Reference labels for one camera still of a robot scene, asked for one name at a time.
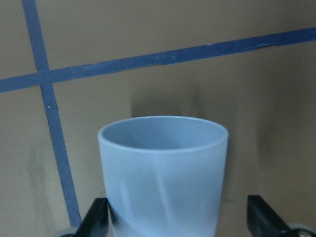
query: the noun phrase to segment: cup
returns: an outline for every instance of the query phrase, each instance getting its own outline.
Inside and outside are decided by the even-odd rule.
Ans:
[[[115,237],[214,237],[226,128],[149,116],[111,123],[98,139]]]

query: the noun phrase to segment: blue tape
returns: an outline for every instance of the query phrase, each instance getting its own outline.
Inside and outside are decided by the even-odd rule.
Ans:
[[[53,85],[41,85],[40,88],[42,91],[49,132],[54,148],[57,168],[60,176],[61,186],[63,188],[70,224],[72,227],[77,227],[81,223],[81,217],[79,215],[76,191],[71,175]]]
[[[34,62],[38,73],[5,79],[4,84],[10,88],[17,88],[17,83],[21,83],[20,86],[40,84],[49,132],[56,157],[57,168],[63,188],[70,224],[72,227],[77,227],[81,223],[81,217],[79,214],[78,201],[68,161],[55,93],[52,84],[44,83],[45,78],[48,74],[50,74],[50,71],[45,52],[44,40],[40,29],[36,3],[34,0],[22,0],[22,4],[29,31]]]
[[[35,67],[38,72],[48,71],[49,67],[35,0],[22,0],[22,5],[26,19],[26,25],[29,30]]]
[[[28,81],[19,85],[16,85],[15,83],[23,80],[19,77],[3,79],[0,80],[0,92],[22,89],[35,84],[55,83],[153,65],[168,65],[228,54],[242,53],[273,45],[285,46],[314,40],[316,40],[316,27],[122,58],[96,64],[80,65],[47,72],[39,72],[37,74],[30,74],[27,75]]]

